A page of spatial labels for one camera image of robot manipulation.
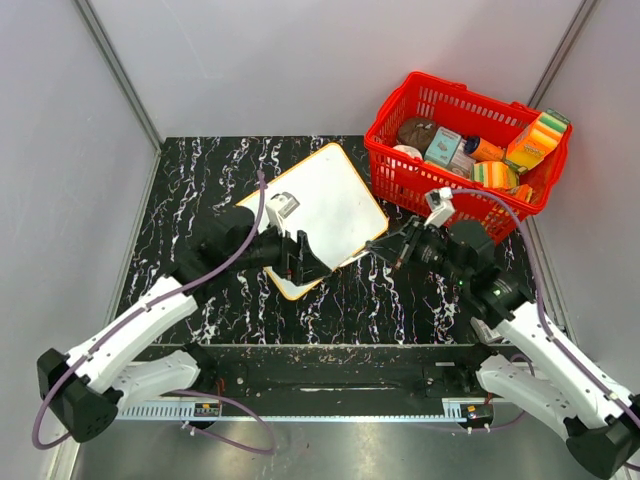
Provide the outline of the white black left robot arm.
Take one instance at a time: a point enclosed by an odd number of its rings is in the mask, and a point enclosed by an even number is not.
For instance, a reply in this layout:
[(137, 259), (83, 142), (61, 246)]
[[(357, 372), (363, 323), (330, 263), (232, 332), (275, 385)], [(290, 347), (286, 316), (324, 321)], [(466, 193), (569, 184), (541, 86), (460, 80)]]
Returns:
[(213, 281), (226, 270), (268, 267), (296, 286), (331, 274), (306, 232), (290, 234), (278, 223), (260, 231), (259, 223), (244, 206), (212, 218), (169, 271), (109, 326), (66, 353), (54, 348), (43, 353), (36, 362), (43, 400), (36, 418), (51, 411), (69, 437), (84, 443), (131, 404), (174, 391), (221, 393), (217, 361), (195, 342), (156, 361), (135, 365), (133, 360), (205, 303)]

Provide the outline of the white board yellow frame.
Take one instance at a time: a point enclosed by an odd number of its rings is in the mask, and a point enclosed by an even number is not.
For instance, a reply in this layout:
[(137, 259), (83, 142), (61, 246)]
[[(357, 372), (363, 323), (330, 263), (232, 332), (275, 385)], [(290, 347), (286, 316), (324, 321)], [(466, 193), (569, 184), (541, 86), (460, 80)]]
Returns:
[(286, 231), (308, 235), (313, 252), (332, 271), (355, 261), (389, 220), (343, 148), (330, 143), (269, 181), (266, 202), (289, 192), (300, 202)]

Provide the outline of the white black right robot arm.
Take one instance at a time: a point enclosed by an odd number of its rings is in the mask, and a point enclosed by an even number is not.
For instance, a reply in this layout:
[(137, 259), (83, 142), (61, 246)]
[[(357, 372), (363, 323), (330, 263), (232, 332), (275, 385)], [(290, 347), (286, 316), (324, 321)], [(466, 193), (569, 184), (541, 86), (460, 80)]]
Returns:
[(459, 366), (456, 387), (483, 390), (517, 405), (552, 429), (590, 474), (609, 479), (639, 450), (639, 398), (602, 371), (546, 316), (531, 291), (494, 259), (483, 226), (463, 220), (449, 229), (417, 216), (367, 243), (390, 266), (422, 268), (459, 289), (461, 303), (524, 354), (542, 377), (520, 372), (487, 347)]

